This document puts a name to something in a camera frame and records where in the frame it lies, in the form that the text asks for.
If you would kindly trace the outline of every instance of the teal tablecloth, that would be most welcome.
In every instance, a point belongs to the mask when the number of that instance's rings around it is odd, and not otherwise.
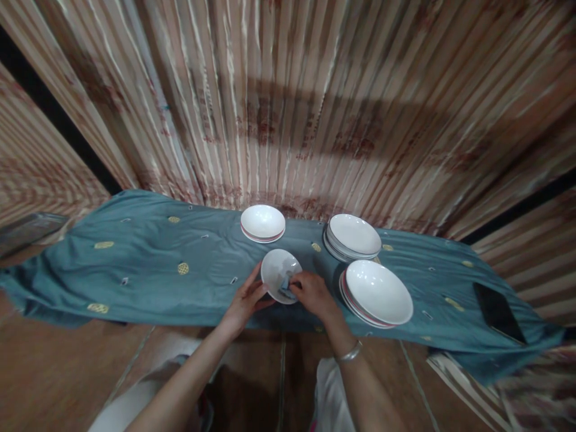
[[[470,247],[386,229],[377,230],[384,244],[379,260],[407,286],[414,316],[392,330],[372,328],[340,299],[338,277],[345,265],[326,251],[323,223],[288,219],[280,240],[257,244],[242,234],[240,214],[125,191],[84,218],[60,243],[3,270],[0,284],[24,315],[53,323],[78,325],[98,318],[214,326],[255,264],[269,250],[282,248],[326,280],[355,334],[448,350],[483,383],[512,373],[562,340],[564,330],[539,318]],[[507,297],[527,347],[485,324],[472,289],[475,281]],[[256,313],[248,325],[323,330],[301,304],[275,304]]]

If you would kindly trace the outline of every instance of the tiled floor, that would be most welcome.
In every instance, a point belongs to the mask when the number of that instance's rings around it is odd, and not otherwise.
[[[0,291],[0,430],[85,431],[113,398],[165,360],[190,354],[208,332],[97,321],[62,329],[20,317]],[[434,431],[410,364],[439,430],[490,430],[426,364],[425,347],[403,343],[407,358],[399,341],[363,343],[410,431]],[[324,334],[245,331],[207,390],[213,430],[306,431],[316,366],[330,355]]]

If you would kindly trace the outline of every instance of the striped curtain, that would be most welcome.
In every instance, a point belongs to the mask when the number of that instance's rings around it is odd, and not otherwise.
[[[69,217],[108,193],[0,64],[0,227],[35,211]]]
[[[542,318],[574,326],[575,244],[573,188],[476,243],[474,249]]]
[[[0,20],[124,187],[462,238],[567,168],[506,180],[576,103],[571,8],[5,0]]]
[[[481,208],[510,203],[576,166],[576,109],[570,110],[493,187]],[[576,325],[576,189],[534,209],[473,248],[543,318]]]

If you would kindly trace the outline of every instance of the black phone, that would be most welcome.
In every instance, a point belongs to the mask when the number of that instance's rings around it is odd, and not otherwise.
[[[516,343],[526,345],[526,339],[504,294],[478,282],[474,282],[474,291],[486,324]]]

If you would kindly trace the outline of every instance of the silver bracelet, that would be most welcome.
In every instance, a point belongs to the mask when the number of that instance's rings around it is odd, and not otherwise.
[[[358,354],[360,354],[361,348],[362,348],[362,342],[358,341],[354,346],[354,348],[352,348],[352,351],[350,351],[346,355],[343,355],[342,357],[335,357],[335,359],[338,363],[346,363],[352,361],[358,356]]]

